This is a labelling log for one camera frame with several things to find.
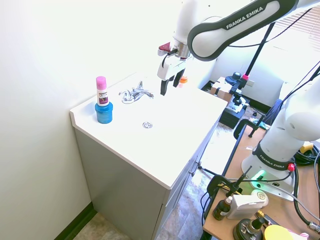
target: tile floor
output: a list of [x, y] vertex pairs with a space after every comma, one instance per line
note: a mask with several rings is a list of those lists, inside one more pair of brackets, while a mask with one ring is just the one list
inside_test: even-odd
[[[248, 107], [243, 118], [253, 113]], [[213, 136], [202, 156], [204, 168], [221, 174], [234, 148], [236, 140], [233, 130], [221, 123], [218, 124]], [[182, 194], [179, 203], [164, 224], [157, 240], [199, 240], [202, 235], [202, 207], [200, 199], [206, 192], [212, 176], [197, 170], [192, 181]], [[74, 240], [130, 240], [100, 213], [79, 232]]]

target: faucet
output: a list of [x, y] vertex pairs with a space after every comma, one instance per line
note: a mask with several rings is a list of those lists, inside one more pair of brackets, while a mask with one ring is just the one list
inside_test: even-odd
[[147, 95], [149, 98], [153, 99], [154, 94], [149, 92], [148, 90], [143, 89], [142, 81], [139, 82], [136, 88], [132, 88], [132, 91], [125, 90], [119, 92], [119, 96], [123, 94], [122, 102], [124, 104], [132, 104], [135, 101], [138, 101], [143, 95]]

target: pink bottle cap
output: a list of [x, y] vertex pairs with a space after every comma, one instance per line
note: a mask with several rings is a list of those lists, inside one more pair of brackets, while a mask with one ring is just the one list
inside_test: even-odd
[[95, 80], [96, 80], [96, 89], [105, 90], [107, 88], [107, 80], [104, 76], [98, 76]]

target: cardboard box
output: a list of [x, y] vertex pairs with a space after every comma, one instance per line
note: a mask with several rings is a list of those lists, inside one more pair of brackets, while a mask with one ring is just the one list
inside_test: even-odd
[[229, 103], [232, 98], [232, 95], [229, 93], [232, 86], [225, 81], [224, 77], [220, 77], [218, 81], [216, 81], [212, 85], [210, 94], [215, 95], [218, 88], [219, 88], [219, 91], [218, 91], [217, 97]]

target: yellow object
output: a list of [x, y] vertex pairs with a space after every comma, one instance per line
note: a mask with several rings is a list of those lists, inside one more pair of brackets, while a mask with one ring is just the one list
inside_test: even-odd
[[290, 232], [279, 225], [270, 225], [264, 230], [265, 240], [293, 240]]
[[265, 217], [265, 214], [261, 210], [258, 210], [257, 214], [258, 214], [259, 218], [264, 218]]
[[304, 154], [308, 150], [312, 150], [314, 148], [314, 144], [309, 141], [305, 141], [303, 146], [300, 148], [300, 152]]

